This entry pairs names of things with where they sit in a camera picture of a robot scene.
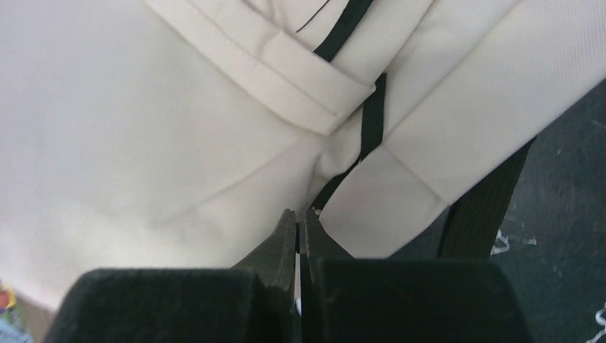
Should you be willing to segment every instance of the cloth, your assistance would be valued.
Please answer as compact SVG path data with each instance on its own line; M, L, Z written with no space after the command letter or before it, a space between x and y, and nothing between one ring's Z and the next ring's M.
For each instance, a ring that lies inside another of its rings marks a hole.
M385 257L606 76L603 0L6 0L0 275L57 308L99 267L229 267L359 155L322 211Z

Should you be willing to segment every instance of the black webbing strap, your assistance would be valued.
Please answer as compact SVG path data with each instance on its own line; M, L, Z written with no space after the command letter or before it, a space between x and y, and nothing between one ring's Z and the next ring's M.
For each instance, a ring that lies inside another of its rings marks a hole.
M337 55L345 41L366 14L373 0L349 0L328 36L314 50L314 53L328 62Z
M375 82L376 90L364 102L362 110L362 128L360 129L361 144L357 160L345 171L345 173L333 177L322 188L312 207L323 209L331 195L345 177L355 168L368 154L375 150L383 141L384 123L384 100L387 75L382 74Z
M513 190L526 162L528 142L452 207L442 233L438 257L488 259L509 206Z

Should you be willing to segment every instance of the colorful object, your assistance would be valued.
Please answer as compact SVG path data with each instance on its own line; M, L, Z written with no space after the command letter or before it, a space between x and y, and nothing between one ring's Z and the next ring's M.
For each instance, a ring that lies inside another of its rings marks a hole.
M0 342L34 343L12 289L0 282Z

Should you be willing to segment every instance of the white fabric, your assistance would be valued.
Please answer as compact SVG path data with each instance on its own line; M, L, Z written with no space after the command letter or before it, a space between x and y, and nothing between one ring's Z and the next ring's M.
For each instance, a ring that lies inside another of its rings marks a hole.
M321 220L387 256L606 76L603 0L375 0L328 64L345 4L7 0L0 277L54 308L97 267L232 265L357 158L383 71Z

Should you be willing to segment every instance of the white fabric strap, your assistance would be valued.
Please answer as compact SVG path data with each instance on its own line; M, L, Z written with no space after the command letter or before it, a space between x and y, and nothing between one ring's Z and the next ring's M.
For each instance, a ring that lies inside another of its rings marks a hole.
M148 3L246 92L297 126L329 135L374 91L240 1Z

